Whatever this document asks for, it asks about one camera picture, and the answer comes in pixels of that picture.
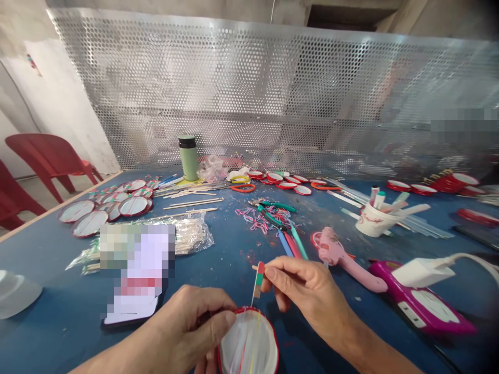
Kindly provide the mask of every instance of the pink glue gun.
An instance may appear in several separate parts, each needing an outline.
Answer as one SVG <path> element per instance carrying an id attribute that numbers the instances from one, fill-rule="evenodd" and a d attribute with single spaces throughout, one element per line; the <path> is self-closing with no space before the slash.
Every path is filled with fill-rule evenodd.
<path id="1" fill-rule="evenodd" d="M 347 255 L 343 245 L 338 240 L 338 235 L 331 227 L 327 226 L 322 230 L 319 242 L 319 258 L 330 266 L 339 264 L 348 274 L 370 291 L 381 293 L 388 290 L 388 286 L 383 279 L 374 276 Z"/>

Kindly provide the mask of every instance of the perforated metal sheet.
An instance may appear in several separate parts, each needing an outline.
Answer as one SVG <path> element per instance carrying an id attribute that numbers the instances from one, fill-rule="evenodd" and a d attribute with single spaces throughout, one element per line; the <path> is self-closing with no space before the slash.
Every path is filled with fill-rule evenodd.
<path id="1" fill-rule="evenodd" d="M 124 169 L 180 165 L 182 133 L 234 166 L 307 174 L 476 175 L 497 153 L 497 44 L 49 14 Z"/>

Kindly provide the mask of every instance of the blue table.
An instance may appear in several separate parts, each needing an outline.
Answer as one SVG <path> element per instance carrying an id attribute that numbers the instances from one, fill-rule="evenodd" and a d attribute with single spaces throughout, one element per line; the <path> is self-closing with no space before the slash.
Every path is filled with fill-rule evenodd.
<path id="1" fill-rule="evenodd" d="M 156 170 L 127 171 L 100 187 L 120 184 Z M 349 182 L 348 185 L 369 193 L 372 182 Z M 397 193 L 385 189 L 387 200 Z M 268 235 L 250 231 L 250 224 L 234 213 L 248 206 L 250 198 L 263 197 L 295 206 L 293 219 L 302 223 L 302 235 L 311 260 L 318 260 L 317 251 L 309 238 L 314 231 L 332 226 L 342 238 L 347 252 L 357 256 L 364 267 L 368 259 L 407 262 L 414 257 L 443 257 L 456 252 L 489 252 L 465 237 L 456 235 L 449 240 L 424 237 L 403 228 L 394 228 L 393 237 L 370 238 L 354 228 L 354 219 L 342 213 L 342 207 L 356 212 L 356 208 L 325 191 L 314 191 L 312 196 L 300 196 L 257 182 L 257 190 L 241 194 L 230 189 L 220 190 L 222 203 L 194 208 L 217 207 L 206 214 L 206 222 L 215 244 L 192 256 L 177 258 L 175 277 L 170 279 L 165 302 L 183 284 L 220 287 L 227 291 L 237 305 L 251 301 L 255 272 L 251 265 L 283 255 L 284 250 L 275 232 Z M 178 201 L 200 200 L 183 197 Z M 412 195 L 411 204 L 429 202 L 432 209 L 420 213 L 429 223 L 450 229 L 455 222 L 449 213 L 468 207 L 494 214 L 495 208 L 479 204 L 473 199 L 439 194 L 434 197 Z M 163 210 L 167 199 L 156 198 L 154 209 L 146 217 L 184 212 L 185 209 Z M 41 297 L 28 309 L 8 320 L 0 321 L 1 372 L 63 373 L 122 340 L 128 333 L 103 334 L 101 313 L 112 295 L 112 280 L 99 273 L 81 276 L 79 266 L 64 271 L 65 267 L 83 250 L 91 239 L 77 239 L 71 235 L 70 225 L 57 220 L 57 211 L 29 225 L 0 243 L 0 268 L 22 274 L 41 284 Z M 480 266 L 460 260 L 453 267 L 457 276 L 433 287 L 433 290 L 454 308 L 489 318 L 491 303 L 497 300 L 496 285 Z M 386 303 L 382 297 L 363 288 L 342 269 L 332 269 L 333 276 L 353 310 L 378 335 L 394 346 L 426 373 L 452 372 L 427 343 Z M 272 293 L 263 295 L 258 306 L 275 327 L 280 345 L 279 373 L 341 373 L 356 372 L 333 352 L 312 331 L 297 308 L 282 314 Z M 477 372 L 477 362 L 484 360 L 488 325 L 477 325 L 479 333 L 472 337 L 453 337 L 452 346 L 442 348 L 445 354 L 466 373 Z"/>

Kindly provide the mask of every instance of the green thermos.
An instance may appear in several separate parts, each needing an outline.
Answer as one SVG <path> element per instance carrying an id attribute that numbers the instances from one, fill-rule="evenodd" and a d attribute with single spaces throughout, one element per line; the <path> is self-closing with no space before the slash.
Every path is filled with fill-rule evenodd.
<path id="1" fill-rule="evenodd" d="M 198 149 L 196 148 L 196 138 L 191 135 L 181 135 L 178 137 L 180 148 L 180 158 L 182 159 L 182 169 L 185 180 L 198 180 Z"/>

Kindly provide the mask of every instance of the white paper cup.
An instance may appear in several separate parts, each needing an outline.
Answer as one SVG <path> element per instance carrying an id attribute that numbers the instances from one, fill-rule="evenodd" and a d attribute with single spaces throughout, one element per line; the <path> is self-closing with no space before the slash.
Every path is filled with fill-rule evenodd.
<path id="1" fill-rule="evenodd" d="M 381 213 L 379 210 L 374 209 L 371 204 L 367 204 L 360 214 L 360 218 L 355 224 L 357 230 L 361 233 L 371 236 L 379 237 L 390 227 L 400 222 L 404 217 L 392 216 L 386 213 Z"/>

